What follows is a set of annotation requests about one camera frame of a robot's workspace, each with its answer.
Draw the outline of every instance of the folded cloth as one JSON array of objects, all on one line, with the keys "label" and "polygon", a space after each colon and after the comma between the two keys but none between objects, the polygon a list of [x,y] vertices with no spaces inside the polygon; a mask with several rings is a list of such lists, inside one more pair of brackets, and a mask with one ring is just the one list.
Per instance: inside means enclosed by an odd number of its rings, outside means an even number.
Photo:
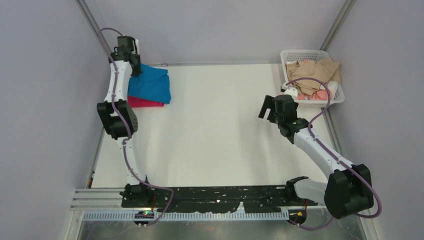
[{"label": "folded cloth", "polygon": [[129,79],[128,96],[169,104],[171,101],[168,70],[141,64],[142,74]]},{"label": "folded cloth", "polygon": [[[333,62],[329,57],[317,62],[313,60],[297,61],[286,65],[287,77],[291,81],[300,78],[314,78],[324,83],[330,80],[340,83],[339,65],[339,62]],[[295,85],[307,95],[312,95],[321,86],[320,83],[309,79],[299,80]]]},{"label": "folded cloth", "polygon": [[149,101],[135,96],[128,96],[128,104],[131,108],[163,107],[162,102]]}]

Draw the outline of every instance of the beige cloth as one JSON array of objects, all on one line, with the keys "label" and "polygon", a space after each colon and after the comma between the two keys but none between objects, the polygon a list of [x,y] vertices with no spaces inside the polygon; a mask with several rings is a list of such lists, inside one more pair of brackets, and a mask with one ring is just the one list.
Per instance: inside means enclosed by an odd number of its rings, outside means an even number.
[{"label": "beige cloth", "polygon": [[[332,80],[340,83],[340,62],[333,62],[331,58],[324,58],[317,62],[313,60],[297,61],[286,65],[287,77],[290,81],[300,78],[314,78],[324,83]],[[321,84],[314,80],[299,80],[295,85],[300,91],[312,95],[320,89]]]}]

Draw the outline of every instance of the black mounting plate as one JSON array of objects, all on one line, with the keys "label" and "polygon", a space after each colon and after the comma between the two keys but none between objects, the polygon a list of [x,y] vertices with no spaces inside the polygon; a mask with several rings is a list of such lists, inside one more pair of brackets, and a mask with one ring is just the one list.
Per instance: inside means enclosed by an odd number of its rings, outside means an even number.
[{"label": "black mounting plate", "polygon": [[[246,213],[278,213],[280,207],[303,206],[305,199],[293,199],[286,194],[285,185],[258,186],[199,186],[170,187],[174,197],[167,210],[168,213],[233,213],[243,203]],[[158,208],[162,212],[171,192],[152,188],[153,198],[146,202],[145,198],[129,200],[122,198],[123,208]],[[309,206],[317,203],[309,201]]]}]

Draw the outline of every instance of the pink cloth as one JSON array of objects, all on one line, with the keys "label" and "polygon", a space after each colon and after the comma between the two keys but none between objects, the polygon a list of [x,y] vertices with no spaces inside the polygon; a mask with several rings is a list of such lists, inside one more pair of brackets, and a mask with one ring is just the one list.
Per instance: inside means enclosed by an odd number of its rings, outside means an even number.
[{"label": "pink cloth", "polygon": [[134,96],[128,96],[128,104],[131,108],[163,107],[162,102],[149,101]]},{"label": "pink cloth", "polygon": [[329,95],[327,94],[327,91],[324,89],[320,89],[314,92],[312,96],[302,93],[299,96],[297,96],[297,100],[305,100],[306,96],[308,96],[307,98],[308,100],[328,100],[329,99]]}]

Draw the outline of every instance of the red cloth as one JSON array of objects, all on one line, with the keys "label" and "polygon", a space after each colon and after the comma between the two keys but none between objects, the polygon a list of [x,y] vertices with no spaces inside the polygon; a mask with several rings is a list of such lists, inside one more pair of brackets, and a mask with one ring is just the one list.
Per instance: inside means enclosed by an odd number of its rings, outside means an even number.
[{"label": "red cloth", "polygon": [[131,108],[163,107],[162,102],[149,101],[134,96],[128,96],[128,104]]}]

